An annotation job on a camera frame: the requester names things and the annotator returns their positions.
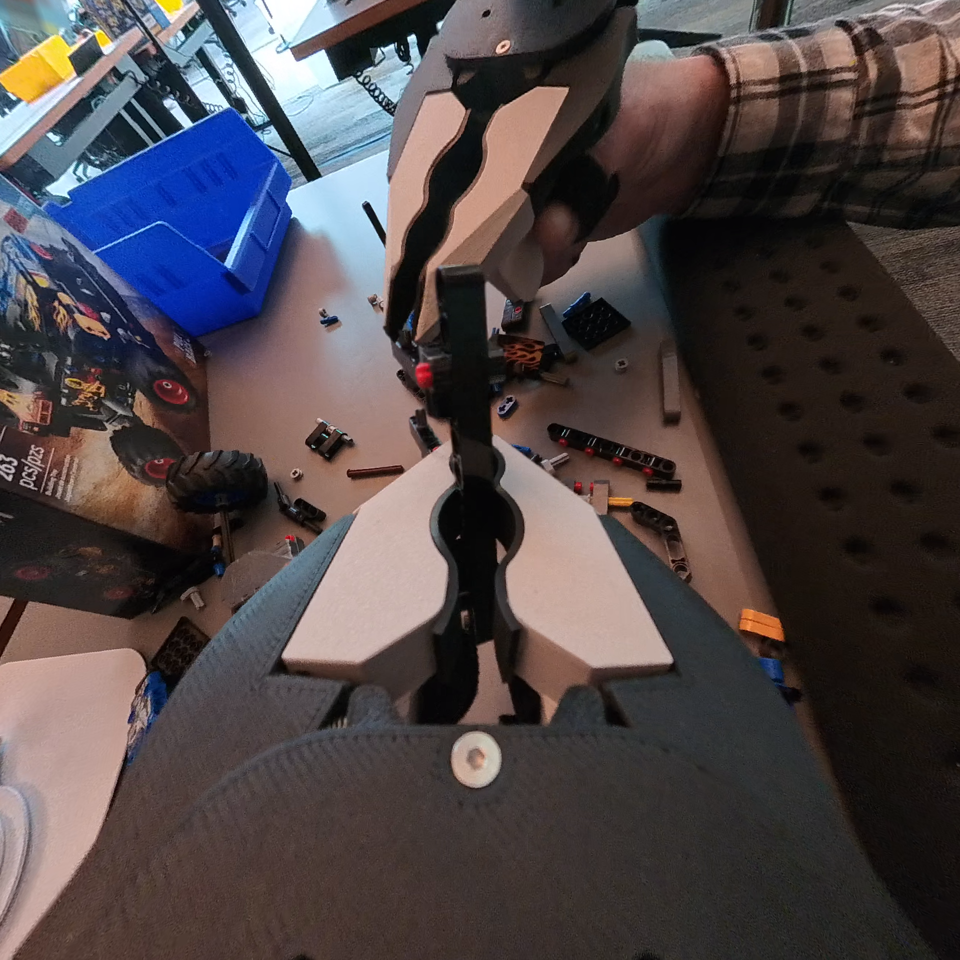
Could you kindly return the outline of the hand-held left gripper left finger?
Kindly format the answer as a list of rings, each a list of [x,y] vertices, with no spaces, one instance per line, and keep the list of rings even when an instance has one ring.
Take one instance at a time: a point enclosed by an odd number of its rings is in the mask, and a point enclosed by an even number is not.
[[[453,485],[437,450],[368,499],[322,573],[282,653],[293,673],[382,688],[410,718],[437,705],[431,680],[463,649],[462,602],[434,513]]]

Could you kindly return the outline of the blue toy panel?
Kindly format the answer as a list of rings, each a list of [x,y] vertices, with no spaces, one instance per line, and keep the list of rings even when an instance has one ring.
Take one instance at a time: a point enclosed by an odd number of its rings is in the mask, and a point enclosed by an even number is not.
[[[791,709],[802,701],[803,692],[788,682],[784,662],[777,649],[769,644],[760,644],[757,648],[757,662]]]

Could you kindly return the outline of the black orange flame toy panel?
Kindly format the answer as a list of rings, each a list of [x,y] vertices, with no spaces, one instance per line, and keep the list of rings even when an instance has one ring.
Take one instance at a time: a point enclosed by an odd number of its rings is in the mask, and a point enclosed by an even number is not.
[[[503,332],[497,332],[494,340],[503,353],[505,371],[510,378],[540,379],[566,362],[555,342]]]

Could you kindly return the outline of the person's right hand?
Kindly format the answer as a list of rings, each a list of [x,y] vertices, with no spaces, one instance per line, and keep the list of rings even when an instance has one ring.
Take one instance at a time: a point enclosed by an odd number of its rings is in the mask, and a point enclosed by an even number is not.
[[[729,97],[727,75],[710,55],[630,59],[618,112],[591,151],[605,174],[618,178],[617,196],[582,237],[562,202],[540,213],[532,235],[543,255],[541,284],[566,274],[588,244],[685,212],[714,166]]]

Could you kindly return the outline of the black toy wheel blue rim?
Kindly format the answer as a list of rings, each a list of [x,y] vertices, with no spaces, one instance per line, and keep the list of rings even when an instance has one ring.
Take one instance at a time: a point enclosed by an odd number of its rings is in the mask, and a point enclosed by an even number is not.
[[[196,452],[174,462],[165,480],[175,509],[214,515],[256,507],[268,495],[264,463],[239,450]]]

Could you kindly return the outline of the black studded toy plate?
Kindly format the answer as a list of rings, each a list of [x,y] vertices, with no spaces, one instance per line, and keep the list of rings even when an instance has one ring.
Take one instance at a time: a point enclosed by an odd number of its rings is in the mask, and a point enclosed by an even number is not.
[[[630,330],[631,321],[605,298],[584,292],[562,311],[561,325],[576,345],[591,352]]]

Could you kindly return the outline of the yellow bin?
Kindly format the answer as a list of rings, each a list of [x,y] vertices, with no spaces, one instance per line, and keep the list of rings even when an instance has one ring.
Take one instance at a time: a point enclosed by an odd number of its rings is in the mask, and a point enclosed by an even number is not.
[[[30,104],[76,77],[71,46],[60,35],[48,37],[1,73],[1,85],[16,99]]]

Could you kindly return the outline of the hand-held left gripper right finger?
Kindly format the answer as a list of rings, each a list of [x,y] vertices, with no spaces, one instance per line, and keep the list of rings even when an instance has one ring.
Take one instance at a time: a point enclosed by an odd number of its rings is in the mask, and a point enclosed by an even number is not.
[[[609,486],[567,486],[500,444],[500,493],[512,510],[500,560],[500,672],[558,704],[568,690],[661,674],[661,631],[598,512]]]

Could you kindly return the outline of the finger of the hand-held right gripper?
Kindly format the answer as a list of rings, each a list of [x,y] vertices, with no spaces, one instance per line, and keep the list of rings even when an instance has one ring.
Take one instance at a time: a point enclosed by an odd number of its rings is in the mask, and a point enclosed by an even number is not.
[[[426,94],[390,175],[384,331],[400,337],[425,295],[428,263],[449,239],[454,211],[484,159],[487,108],[452,91]]]
[[[479,174],[454,204],[446,234],[426,263],[418,344],[437,334],[441,267],[478,267],[483,279],[513,302],[531,302],[537,294],[544,257],[529,237],[535,213],[524,185],[569,91],[538,86],[492,115],[482,137]]]

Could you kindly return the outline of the black metal pole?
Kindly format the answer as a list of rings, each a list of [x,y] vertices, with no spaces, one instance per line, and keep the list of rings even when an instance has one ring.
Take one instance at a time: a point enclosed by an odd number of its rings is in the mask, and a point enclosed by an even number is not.
[[[319,167],[264,78],[258,62],[239,30],[234,26],[233,18],[221,1],[198,1],[198,6],[210,23],[214,34],[222,42],[226,54],[243,76],[246,86],[258,101],[260,108],[270,121],[270,126],[283,142],[300,173],[309,183],[317,181],[322,176]]]

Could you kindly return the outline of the white document stand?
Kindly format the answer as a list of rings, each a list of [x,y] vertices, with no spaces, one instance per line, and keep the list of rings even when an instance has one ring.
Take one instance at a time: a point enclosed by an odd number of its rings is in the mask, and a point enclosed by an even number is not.
[[[116,649],[1,667],[1,956],[13,958],[105,822],[146,675]]]

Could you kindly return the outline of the black angled toy beam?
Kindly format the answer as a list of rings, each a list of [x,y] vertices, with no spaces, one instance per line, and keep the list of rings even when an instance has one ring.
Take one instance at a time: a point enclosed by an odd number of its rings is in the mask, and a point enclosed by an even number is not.
[[[692,580],[690,560],[678,521],[669,514],[639,500],[634,500],[629,510],[635,524],[660,537],[671,570],[681,581],[690,583]]]

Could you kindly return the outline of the black toy beam red pins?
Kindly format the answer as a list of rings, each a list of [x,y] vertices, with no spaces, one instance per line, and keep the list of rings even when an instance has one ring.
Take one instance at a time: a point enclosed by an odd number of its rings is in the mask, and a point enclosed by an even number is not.
[[[565,450],[580,451],[585,456],[630,469],[649,479],[670,481],[676,478],[676,462],[643,448],[558,422],[549,423],[546,432],[551,442]]]

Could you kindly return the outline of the black toy truck chassis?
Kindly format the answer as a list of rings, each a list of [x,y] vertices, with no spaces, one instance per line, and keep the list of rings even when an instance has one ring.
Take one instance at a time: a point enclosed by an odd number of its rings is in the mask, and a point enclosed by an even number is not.
[[[514,676],[522,627],[507,597],[506,573],[523,538],[518,504],[501,486],[505,455],[494,444],[490,384],[501,362],[490,346],[485,279],[476,266],[435,273],[438,336],[414,344],[402,324],[395,360],[424,395],[429,416],[450,427],[453,483],[430,515],[430,534],[446,564],[443,606],[434,632],[462,625],[469,611],[475,643],[493,642],[502,679]]]

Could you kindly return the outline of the black connector grey axle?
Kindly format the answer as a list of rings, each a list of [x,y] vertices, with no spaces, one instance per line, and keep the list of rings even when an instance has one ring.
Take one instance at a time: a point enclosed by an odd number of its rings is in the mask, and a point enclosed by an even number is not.
[[[332,462],[342,450],[354,447],[354,438],[327,420],[317,418],[304,445],[325,462]]]

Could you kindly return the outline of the monster truck toy set box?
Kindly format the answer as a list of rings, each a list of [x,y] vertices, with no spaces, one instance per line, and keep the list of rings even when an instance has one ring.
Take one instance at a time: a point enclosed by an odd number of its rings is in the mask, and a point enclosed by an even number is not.
[[[131,619],[210,545],[169,468],[210,444],[202,345],[5,177],[2,594]]]

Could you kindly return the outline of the blue toy bracket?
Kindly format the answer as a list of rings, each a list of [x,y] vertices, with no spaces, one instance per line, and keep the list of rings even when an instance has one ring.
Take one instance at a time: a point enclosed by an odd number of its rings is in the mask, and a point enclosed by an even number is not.
[[[138,684],[130,704],[126,732],[126,765],[134,762],[151,726],[169,699],[162,671],[151,669]]]

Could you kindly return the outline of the dark wooden table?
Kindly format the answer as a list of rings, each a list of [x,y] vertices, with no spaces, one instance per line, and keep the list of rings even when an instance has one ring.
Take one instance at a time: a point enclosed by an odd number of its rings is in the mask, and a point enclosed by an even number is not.
[[[298,62],[348,42],[384,46],[415,36],[429,39],[453,1],[315,2],[290,40]]]

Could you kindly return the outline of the light grey desk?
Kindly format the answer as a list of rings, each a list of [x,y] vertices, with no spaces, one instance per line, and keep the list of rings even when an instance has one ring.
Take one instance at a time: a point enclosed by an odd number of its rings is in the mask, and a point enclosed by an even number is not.
[[[214,447],[251,450],[266,462],[270,479],[282,481],[288,493],[296,486],[283,479],[294,467],[306,468],[301,481],[306,497],[329,510],[332,528],[342,514],[359,508],[397,480],[347,479],[347,468],[402,464],[408,472],[420,460],[414,449],[416,429],[408,431],[414,407],[424,406],[395,376],[399,364],[388,357],[380,332],[381,318],[361,304],[374,289],[374,273],[382,250],[360,213],[361,199],[385,199],[386,154],[340,174],[303,186],[291,194],[294,221],[284,241],[268,303],[261,318],[208,337],[213,358],[207,361],[210,438]],[[686,376],[680,371],[683,413],[678,425],[662,424],[658,349],[667,336],[666,314],[647,262],[642,240],[606,241],[574,270],[558,292],[546,299],[568,301],[584,286],[606,294],[635,323],[626,333],[592,356],[581,354],[572,372],[572,386],[517,383],[504,393],[518,393],[519,412],[499,422],[494,433],[502,443],[526,445],[537,453],[571,454],[559,469],[566,481],[588,484],[594,478],[611,484],[615,495],[639,499],[677,522],[689,559],[693,586],[680,585],[663,561],[660,581],[673,580],[682,601],[698,591],[717,616],[736,624],[741,607],[766,602],[765,587],[749,569],[752,553],[736,505],[713,449]],[[324,328],[318,310],[336,314],[340,323]],[[314,417],[352,434],[355,446],[345,448],[333,464],[301,443]],[[548,439],[551,422],[592,429],[676,462],[675,482],[650,481],[643,474],[582,452],[566,450]],[[708,641],[707,627],[687,630],[682,640],[702,642],[694,666],[705,669],[705,692],[692,694],[692,705],[680,711],[684,731],[703,721],[709,734],[729,746],[735,760],[748,759],[748,746],[760,750],[760,735],[780,726],[798,734],[795,716],[774,692],[762,667],[734,641],[731,628],[719,629]],[[462,711],[472,726],[496,722],[510,712],[507,686],[500,682],[492,642],[478,649],[462,640],[462,655],[448,677],[440,677],[437,704]]]

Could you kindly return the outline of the person's right forearm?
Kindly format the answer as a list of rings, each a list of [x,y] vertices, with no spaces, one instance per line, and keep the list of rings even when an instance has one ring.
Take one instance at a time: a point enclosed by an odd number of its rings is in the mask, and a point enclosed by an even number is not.
[[[726,77],[716,158],[684,216],[959,223],[959,3],[744,34],[695,50]]]

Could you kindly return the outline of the small black square toy piece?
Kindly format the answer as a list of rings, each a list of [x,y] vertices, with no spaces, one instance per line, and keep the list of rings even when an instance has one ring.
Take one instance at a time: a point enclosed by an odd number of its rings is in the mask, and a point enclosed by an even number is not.
[[[171,694],[209,643],[210,636],[182,616],[150,658],[149,672],[158,674]]]

